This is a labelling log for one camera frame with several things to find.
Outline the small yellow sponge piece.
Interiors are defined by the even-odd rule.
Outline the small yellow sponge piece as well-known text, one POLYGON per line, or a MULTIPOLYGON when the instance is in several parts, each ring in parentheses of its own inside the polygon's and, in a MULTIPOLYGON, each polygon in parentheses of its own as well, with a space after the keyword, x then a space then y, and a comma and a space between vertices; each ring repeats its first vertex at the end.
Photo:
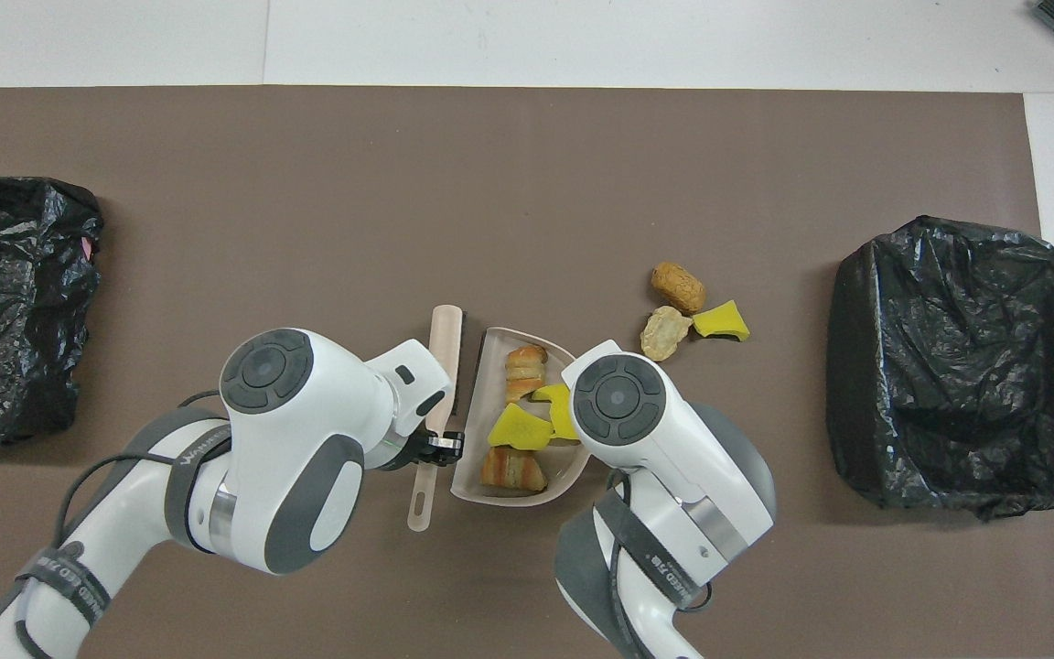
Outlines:
POLYGON ((725 337, 739 342, 750 338, 750 329, 743 318, 736 301, 727 301, 707 311, 691 316, 695 333, 699 337, 725 337))

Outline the brown oval bread roll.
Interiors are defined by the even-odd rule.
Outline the brown oval bread roll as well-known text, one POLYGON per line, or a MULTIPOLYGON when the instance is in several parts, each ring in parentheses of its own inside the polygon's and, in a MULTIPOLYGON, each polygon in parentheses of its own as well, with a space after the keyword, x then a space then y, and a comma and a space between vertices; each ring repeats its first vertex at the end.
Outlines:
POLYGON ((706 303, 705 284, 675 261, 658 263, 651 271, 650 285, 662 299, 668 301, 687 316, 702 311, 706 303))

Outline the brown table mat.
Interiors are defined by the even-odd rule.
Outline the brown table mat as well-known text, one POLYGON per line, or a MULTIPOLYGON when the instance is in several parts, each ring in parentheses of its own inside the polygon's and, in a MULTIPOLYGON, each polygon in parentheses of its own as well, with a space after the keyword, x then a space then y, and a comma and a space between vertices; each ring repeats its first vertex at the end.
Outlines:
POLYGON ((1024 102, 1002 93, 644 89, 0 89, 0 176, 102 206, 102 283, 66 433, 0 449, 0 598, 77 474, 216 387, 243 340, 363 358, 431 309, 581 354, 636 349, 682 264, 750 340, 666 368, 765 456, 774 528, 677 619, 710 659, 1054 655, 1054 512, 882 510, 836 474, 838 263, 921 214, 1038 230, 1024 102))

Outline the orange striped croissant piece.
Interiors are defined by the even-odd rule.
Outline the orange striped croissant piece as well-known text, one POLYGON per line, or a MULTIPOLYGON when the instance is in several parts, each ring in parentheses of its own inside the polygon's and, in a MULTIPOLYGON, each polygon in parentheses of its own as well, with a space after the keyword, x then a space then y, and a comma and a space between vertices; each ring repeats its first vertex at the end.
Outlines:
POLYGON ((482 485, 506 491, 543 492, 547 476, 536 459, 536 451, 503 445, 487 450, 479 473, 482 485))

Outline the striped bread slice beige side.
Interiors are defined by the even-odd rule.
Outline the striped bread slice beige side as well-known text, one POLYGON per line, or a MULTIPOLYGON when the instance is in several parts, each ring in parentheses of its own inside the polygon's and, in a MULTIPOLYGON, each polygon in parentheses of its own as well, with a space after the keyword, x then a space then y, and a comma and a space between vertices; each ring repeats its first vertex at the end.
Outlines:
POLYGON ((503 374, 505 374, 503 402, 506 405, 516 404, 524 396, 531 395, 543 387, 547 362, 548 353, 538 343, 527 343, 510 351, 503 363, 503 374))

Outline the black bag lined bin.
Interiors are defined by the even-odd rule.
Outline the black bag lined bin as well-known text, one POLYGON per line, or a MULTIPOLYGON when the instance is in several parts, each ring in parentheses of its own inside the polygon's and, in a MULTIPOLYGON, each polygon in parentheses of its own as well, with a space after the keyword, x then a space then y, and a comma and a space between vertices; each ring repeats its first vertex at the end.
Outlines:
POLYGON ((825 429, 883 508, 1054 509, 1054 245, 919 216, 834 275, 825 429))
POLYGON ((104 226, 80 185, 0 177, 0 447, 74 422, 104 226))

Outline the yellow sponge wedge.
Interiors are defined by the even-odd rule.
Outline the yellow sponge wedge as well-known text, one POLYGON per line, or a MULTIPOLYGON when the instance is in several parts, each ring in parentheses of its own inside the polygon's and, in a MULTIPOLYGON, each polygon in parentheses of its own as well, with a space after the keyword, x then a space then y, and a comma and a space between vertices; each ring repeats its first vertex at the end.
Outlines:
POLYGON ((510 447, 516 450, 543 450, 551 443, 554 426, 551 421, 533 416, 521 405, 509 404, 503 408, 497 421, 487 435, 491 447, 510 447))

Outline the pale beige bread chunk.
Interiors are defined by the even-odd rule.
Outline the pale beige bread chunk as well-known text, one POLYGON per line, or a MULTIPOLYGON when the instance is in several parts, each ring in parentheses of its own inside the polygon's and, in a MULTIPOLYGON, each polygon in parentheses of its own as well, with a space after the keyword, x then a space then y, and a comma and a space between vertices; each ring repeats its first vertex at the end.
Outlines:
POLYGON ((640 334, 641 354, 653 362, 665 362, 689 335, 692 321, 674 306, 655 308, 640 334))

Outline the beige plastic dustpan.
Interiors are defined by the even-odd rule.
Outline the beige plastic dustpan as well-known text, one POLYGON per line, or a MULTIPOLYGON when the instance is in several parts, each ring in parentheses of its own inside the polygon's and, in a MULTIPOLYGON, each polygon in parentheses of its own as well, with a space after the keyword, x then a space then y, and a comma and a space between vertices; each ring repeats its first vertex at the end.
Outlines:
POLYGON ((590 453, 575 443, 568 446, 544 447, 535 456, 547 480, 542 492, 510 491, 481 483, 481 467, 489 451, 489 435, 501 416, 505 404, 505 364, 507 355, 520 347, 535 343, 544 348, 548 358, 544 364, 544 383, 560 384, 561 371, 575 356, 548 340, 519 332, 509 327, 489 327, 482 335, 476 380, 469 399, 465 425, 463 458, 453 469, 450 491, 460 500, 493 506, 538 506, 555 501, 573 487, 582 474, 590 453))

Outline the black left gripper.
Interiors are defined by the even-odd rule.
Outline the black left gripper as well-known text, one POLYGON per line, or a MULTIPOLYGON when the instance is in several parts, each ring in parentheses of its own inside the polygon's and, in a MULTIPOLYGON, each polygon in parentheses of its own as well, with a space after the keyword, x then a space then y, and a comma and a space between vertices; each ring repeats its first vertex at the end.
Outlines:
POLYGON ((404 438, 404 446, 390 459, 390 471, 410 464, 428 463, 436 465, 437 459, 461 459, 465 447, 464 431, 443 431, 437 434, 428 429, 425 421, 409 437, 404 438))

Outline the beige hand brush black bristles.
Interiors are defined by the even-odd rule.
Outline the beige hand brush black bristles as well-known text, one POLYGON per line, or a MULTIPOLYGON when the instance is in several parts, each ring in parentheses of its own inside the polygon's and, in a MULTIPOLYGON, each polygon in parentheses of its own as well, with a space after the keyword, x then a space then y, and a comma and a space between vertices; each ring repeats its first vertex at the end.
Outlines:
MULTIPOLYGON (((465 314, 463 309, 453 305, 440 305, 431 314, 430 333, 428 333, 428 350, 438 360, 445 373, 450 376, 450 389, 444 393, 434 409, 425 418, 428 429, 438 435, 448 431, 447 425, 455 410, 457 392, 457 365, 463 342, 463 325, 465 314)), ((436 491, 436 468, 447 466, 456 459, 437 459, 436 465, 419 463, 415 468, 413 493, 407 512, 407 528, 415 534, 422 534, 431 522, 432 508, 436 491)))

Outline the notched yellow sponge piece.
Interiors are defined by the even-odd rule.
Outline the notched yellow sponge piece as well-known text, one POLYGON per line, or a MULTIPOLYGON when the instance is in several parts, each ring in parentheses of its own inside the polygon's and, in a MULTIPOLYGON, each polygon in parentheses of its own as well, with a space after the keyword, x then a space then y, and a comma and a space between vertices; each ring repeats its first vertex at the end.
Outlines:
POLYGON ((547 402, 548 416, 551 421, 553 445, 561 442, 577 443, 580 437, 575 431, 572 414, 572 393, 567 384, 548 384, 531 393, 533 402, 547 402))

